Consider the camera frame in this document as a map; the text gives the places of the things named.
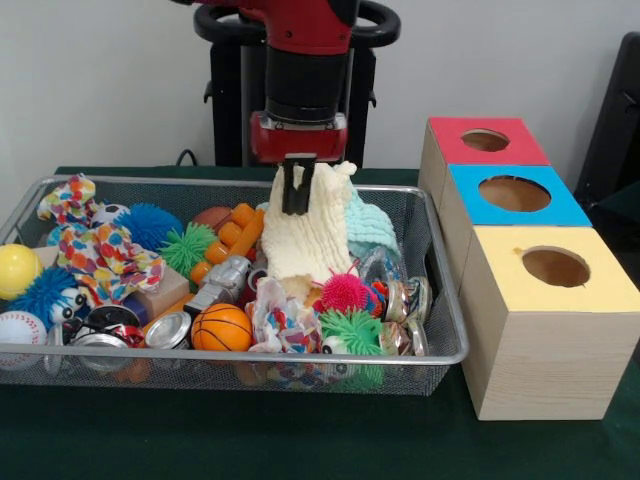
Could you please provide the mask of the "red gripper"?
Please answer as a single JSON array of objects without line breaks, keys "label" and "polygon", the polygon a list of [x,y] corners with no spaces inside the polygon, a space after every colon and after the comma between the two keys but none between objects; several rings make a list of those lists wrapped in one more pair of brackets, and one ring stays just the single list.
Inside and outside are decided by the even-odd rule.
[{"label": "red gripper", "polygon": [[[344,114],[337,113],[328,122],[319,124],[287,123],[271,118],[266,112],[253,112],[250,119],[250,140],[253,154],[261,163],[282,163],[289,157],[315,158],[318,162],[338,161],[344,154],[348,126]],[[303,168],[298,186],[299,214],[308,212],[312,179],[315,171],[314,159],[301,160]],[[297,189],[294,186],[296,160],[283,163],[282,212],[294,215],[297,212]]]}]

